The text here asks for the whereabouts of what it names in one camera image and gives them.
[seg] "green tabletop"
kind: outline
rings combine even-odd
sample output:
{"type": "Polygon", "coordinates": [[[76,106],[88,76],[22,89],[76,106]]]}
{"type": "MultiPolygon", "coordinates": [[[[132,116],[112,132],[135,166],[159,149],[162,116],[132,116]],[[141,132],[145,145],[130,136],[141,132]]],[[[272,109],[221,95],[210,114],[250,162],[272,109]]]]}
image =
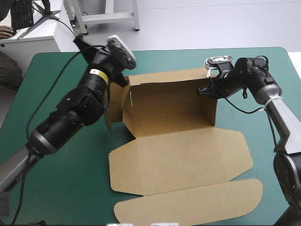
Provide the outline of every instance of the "green tabletop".
{"type": "MultiPolygon", "coordinates": [[[[301,118],[301,81],[287,52],[282,48],[137,51],[134,54],[137,67],[132,71],[125,71],[125,75],[203,67],[204,59],[212,56],[231,55],[235,62],[239,57],[266,55],[269,58],[270,72],[283,90],[284,101],[301,118]]],[[[24,146],[28,118],[72,55],[73,53],[41,53],[33,58],[0,129],[0,163],[24,146]]],[[[62,96],[77,85],[86,66],[82,56],[72,62],[38,112],[32,129],[47,118],[62,96]]],[[[242,98],[241,92],[230,100],[245,110],[258,107],[250,93],[247,100],[242,98]]],[[[244,133],[254,166],[235,180],[258,178],[263,183],[263,196],[252,213],[215,224],[273,224],[288,205],[273,170],[273,142],[266,114],[257,112],[246,115],[235,110],[225,100],[219,100],[216,127],[244,133]]],[[[43,158],[28,174],[23,208],[17,223],[39,219],[44,219],[49,224],[117,222],[113,213],[115,203],[136,196],[111,190],[108,155],[132,139],[121,122],[113,125],[111,137],[104,118],[83,128],[59,152],[43,158]]],[[[11,194],[11,216],[5,219],[6,223],[11,222],[15,213],[19,188],[20,186],[11,194]]]]}

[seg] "white floor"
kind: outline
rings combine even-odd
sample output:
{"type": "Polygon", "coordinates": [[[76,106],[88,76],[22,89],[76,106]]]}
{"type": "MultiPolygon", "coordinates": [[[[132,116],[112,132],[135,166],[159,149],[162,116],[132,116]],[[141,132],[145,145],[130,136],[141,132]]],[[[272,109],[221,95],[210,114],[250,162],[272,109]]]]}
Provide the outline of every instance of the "white floor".
{"type": "MultiPolygon", "coordinates": [[[[132,50],[283,47],[301,76],[301,0],[137,0],[141,30],[134,22],[89,26],[86,39],[104,44],[119,35],[132,50]]],[[[104,0],[81,0],[88,14],[104,10],[104,0]]],[[[115,0],[115,11],[132,8],[115,0]]],[[[0,89],[0,126],[14,94],[0,89]]]]}

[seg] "robotic arm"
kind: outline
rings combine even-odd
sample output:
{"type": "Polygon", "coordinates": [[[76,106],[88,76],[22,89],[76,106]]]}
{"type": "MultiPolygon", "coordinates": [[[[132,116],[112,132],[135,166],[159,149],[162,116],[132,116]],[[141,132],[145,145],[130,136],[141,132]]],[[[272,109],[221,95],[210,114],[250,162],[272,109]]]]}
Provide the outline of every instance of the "robotic arm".
{"type": "Polygon", "coordinates": [[[28,154],[30,170],[45,155],[56,153],[83,126],[95,123],[109,104],[109,100],[104,101],[109,83],[126,86],[122,71],[136,66],[134,55],[116,35],[109,37],[102,49],[90,46],[81,37],[74,42],[88,67],[77,87],[32,132],[30,142],[0,166],[0,219],[9,215],[9,193],[24,176],[28,154]]]}
{"type": "Polygon", "coordinates": [[[219,74],[212,78],[213,82],[199,88],[198,94],[227,98],[243,89],[243,98],[247,98],[246,89],[249,89],[256,102],[264,105],[280,135],[274,150],[277,153],[274,170],[290,204],[275,225],[301,225],[301,122],[282,100],[282,90],[270,75],[265,56],[240,58],[235,66],[231,61],[230,56],[206,59],[205,67],[218,70],[219,74]]]}

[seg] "keyboard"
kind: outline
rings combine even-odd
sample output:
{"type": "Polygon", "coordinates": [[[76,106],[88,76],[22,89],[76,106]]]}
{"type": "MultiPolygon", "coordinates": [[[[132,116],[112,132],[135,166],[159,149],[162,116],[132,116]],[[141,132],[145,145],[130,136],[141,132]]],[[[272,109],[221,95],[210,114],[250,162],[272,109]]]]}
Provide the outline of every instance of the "keyboard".
{"type": "Polygon", "coordinates": [[[10,8],[11,27],[19,30],[33,25],[32,0],[15,0],[10,8]]]}

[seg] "yellow label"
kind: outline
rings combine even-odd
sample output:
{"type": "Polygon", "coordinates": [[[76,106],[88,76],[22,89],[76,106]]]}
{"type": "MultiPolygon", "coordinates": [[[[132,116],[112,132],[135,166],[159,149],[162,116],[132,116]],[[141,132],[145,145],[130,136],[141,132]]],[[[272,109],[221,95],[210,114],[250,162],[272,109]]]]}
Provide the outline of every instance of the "yellow label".
{"type": "Polygon", "coordinates": [[[97,74],[97,75],[99,75],[100,77],[102,77],[104,80],[105,80],[105,82],[108,84],[109,83],[109,78],[108,78],[108,76],[104,73],[104,72],[102,72],[102,71],[100,71],[100,70],[97,70],[97,69],[91,69],[90,70],[90,74],[97,74]]]}

